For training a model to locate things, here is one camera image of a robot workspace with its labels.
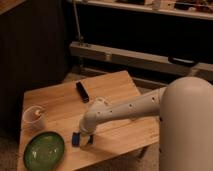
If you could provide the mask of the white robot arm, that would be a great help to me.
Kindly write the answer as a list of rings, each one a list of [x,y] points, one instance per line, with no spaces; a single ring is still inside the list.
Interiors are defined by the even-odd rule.
[[[98,125],[123,119],[155,116],[159,113],[166,88],[158,88],[119,104],[109,104],[105,98],[96,98],[79,121],[79,131],[72,134],[73,147],[93,143]]]

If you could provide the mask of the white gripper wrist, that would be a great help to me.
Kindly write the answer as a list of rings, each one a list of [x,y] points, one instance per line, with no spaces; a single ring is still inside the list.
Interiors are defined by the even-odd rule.
[[[79,123],[79,131],[80,131],[81,134],[90,135],[87,144],[93,144],[94,135],[92,135],[92,134],[95,132],[95,125],[94,124],[90,124],[88,122],[81,120],[80,123]],[[73,132],[73,134],[72,134],[72,146],[79,147],[79,145],[80,145],[80,133],[79,132]]]

